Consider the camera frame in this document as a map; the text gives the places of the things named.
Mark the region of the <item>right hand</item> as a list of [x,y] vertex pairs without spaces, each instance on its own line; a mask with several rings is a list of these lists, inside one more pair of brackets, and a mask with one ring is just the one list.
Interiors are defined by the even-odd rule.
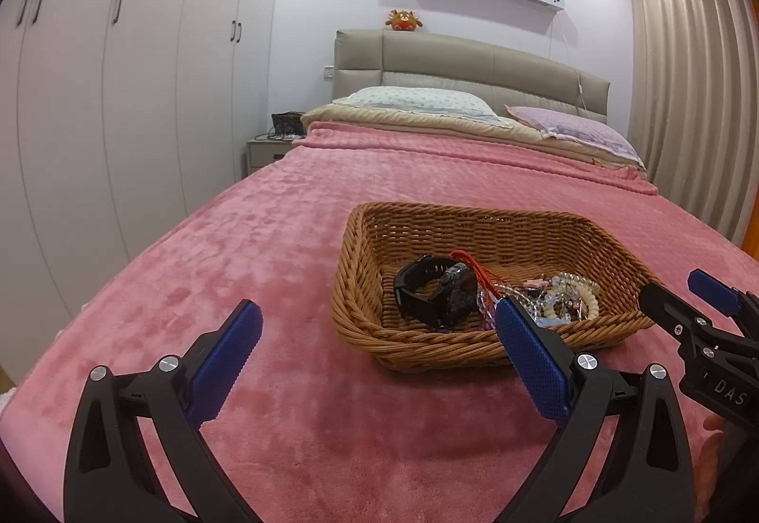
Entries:
[[711,476],[718,474],[719,449],[721,448],[726,428],[727,420],[719,415],[710,415],[703,421],[703,429],[709,432],[709,437],[703,442],[699,465],[704,473],[709,473]]

